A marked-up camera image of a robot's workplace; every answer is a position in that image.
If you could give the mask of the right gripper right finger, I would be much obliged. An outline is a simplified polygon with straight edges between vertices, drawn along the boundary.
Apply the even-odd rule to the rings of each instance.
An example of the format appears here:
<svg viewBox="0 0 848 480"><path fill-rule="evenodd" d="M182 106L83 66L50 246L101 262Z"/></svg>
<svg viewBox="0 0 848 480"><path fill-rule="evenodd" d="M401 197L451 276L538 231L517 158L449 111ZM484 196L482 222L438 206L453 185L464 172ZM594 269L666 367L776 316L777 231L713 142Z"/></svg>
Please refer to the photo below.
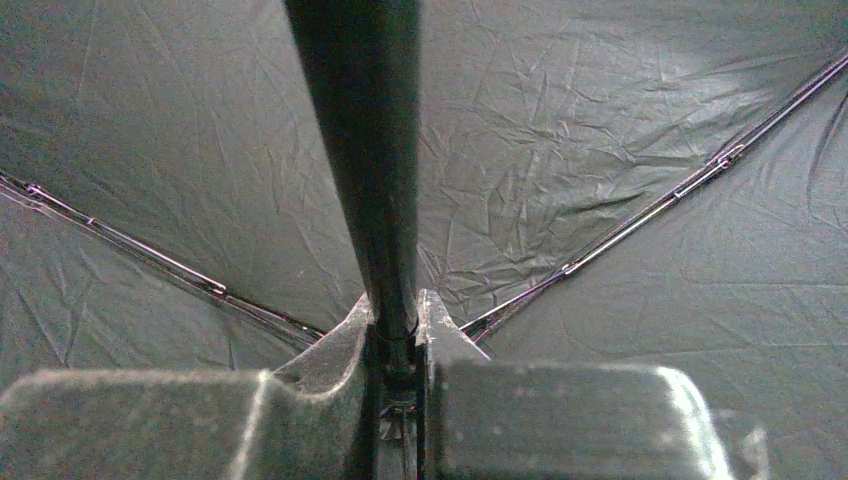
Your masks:
<svg viewBox="0 0 848 480"><path fill-rule="evenodd" d="M439 295L418 295L422 479L767 479L754 417L684 372L490 358Z"/></svg>

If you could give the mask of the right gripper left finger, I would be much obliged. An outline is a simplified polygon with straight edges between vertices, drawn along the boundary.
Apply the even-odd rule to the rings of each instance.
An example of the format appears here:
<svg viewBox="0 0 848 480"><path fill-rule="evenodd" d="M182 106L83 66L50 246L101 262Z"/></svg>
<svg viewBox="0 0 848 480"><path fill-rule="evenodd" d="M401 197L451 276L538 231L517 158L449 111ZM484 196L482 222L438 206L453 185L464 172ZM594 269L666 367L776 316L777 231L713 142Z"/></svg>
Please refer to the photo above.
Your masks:
<svg viewBox="0 0 848 480"><path fill-rule="evenodd" d="M367 298L275 370L43 370L1 398L5 479L371 479Z"/></svg>

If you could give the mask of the pink and black folding umbrella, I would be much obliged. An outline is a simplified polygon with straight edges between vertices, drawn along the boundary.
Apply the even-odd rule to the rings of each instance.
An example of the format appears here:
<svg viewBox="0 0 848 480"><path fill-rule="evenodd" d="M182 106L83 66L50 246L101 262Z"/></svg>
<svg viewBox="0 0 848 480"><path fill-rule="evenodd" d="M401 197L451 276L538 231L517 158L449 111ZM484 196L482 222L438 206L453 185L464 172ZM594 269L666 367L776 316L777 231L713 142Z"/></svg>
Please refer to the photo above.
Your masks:
<svg viewBox="0 0 848 480"><path fill-rule="evenodd" d="M418 281L465 323L537 284L847 47L843 1L426 1ZM278 1L5 1L1 169L276 314L363 286ZM847 79L483 343L685 371L776 479L847 475ZM1 382L272 368L250 317L1 201Z"/></svg>

